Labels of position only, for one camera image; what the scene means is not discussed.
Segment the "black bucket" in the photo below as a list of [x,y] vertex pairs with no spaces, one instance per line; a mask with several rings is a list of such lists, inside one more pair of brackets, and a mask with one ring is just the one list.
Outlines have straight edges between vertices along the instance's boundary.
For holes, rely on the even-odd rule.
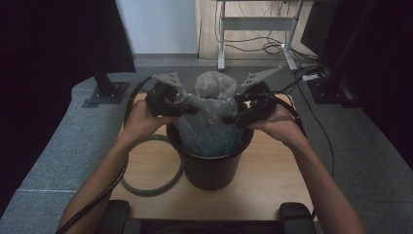
[[167,125],[170,144],[178,151],[183,170],[194,186],[203,190],[217,190],[227,186],[234,178],[243,151],[252,140],[253,130],[244,128],[243,145],[232,153],[217,157],[204,157],[188,152],[174,124]]

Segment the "white desk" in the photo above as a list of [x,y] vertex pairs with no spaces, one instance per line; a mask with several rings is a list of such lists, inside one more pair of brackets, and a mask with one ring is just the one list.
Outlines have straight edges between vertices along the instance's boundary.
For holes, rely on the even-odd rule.
[[297,9],[292,18],[284,17],[226,17],[225,16],[225,3],[227,1],[235,0],[217,0],[222,1],[221,5],[221,16],[220,22],[221,26],[219,28],[221,33],[219,52],[218,52],[218,70],[225,70],[225,31],[226,30],[274,30],[274,31],[286,31],[287,38],[285,44],[282,44],[282,51],[285,59],[288,63],[289,69],[291,71],[297,70],[297,65],[292,58],[290,47],[292,42],[292,37],[294,36],[295,28],[300,17],[301,8],[303,7],[303,2],[313,2],[315,0],[295,0],[298,1]]

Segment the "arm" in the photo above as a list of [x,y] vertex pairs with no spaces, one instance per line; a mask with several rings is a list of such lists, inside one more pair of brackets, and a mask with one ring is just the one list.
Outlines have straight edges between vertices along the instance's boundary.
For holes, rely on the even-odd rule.
[[319,223],[326,233],[365,233],[356,211],[285,108],[278,105],[268,120],[249,127],[265,132],[291,149],[309,190]]
[[[174,118],[171,117],[153,117],[147,110],[146,102],[138,101],[133,106],[127,125],[119,134],[115,144],[67,205],[58,228],[116,179],[127,162],[129,152],[140,140],[150,137],[162,125],[173,120]],[[110,194],[79,219],[67,233],[94,233],[106,211],[109,198]]]

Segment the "hand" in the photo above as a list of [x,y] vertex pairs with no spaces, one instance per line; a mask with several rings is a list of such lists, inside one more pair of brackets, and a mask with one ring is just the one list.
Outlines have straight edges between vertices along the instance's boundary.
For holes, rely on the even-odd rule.
[[145,100],[137,101],[128,117],[119,140],[128,146],[135,146],[140,140],[150,137],[164,124],[172,123],[176,117],[154,117],[149,112]]
[[295,124],[294,117],[281,105],[276,106],[267,120],[257,121],[248,127],[252,130],[261,130],[288,147],[307,140]]

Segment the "plastic bag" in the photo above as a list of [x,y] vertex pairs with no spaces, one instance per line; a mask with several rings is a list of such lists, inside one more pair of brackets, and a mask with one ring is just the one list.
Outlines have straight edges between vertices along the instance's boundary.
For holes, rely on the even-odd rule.
[[175,122],[183,146],[189,152],[216,157],[241,147],[243,128],[225,125],[221,119],[238,113],[238,104],[234,100],[236,89],[234,79],[209,71],[198,77],[195,95],[180,91],[182,101],[200,108],[196,115],[184,114]]

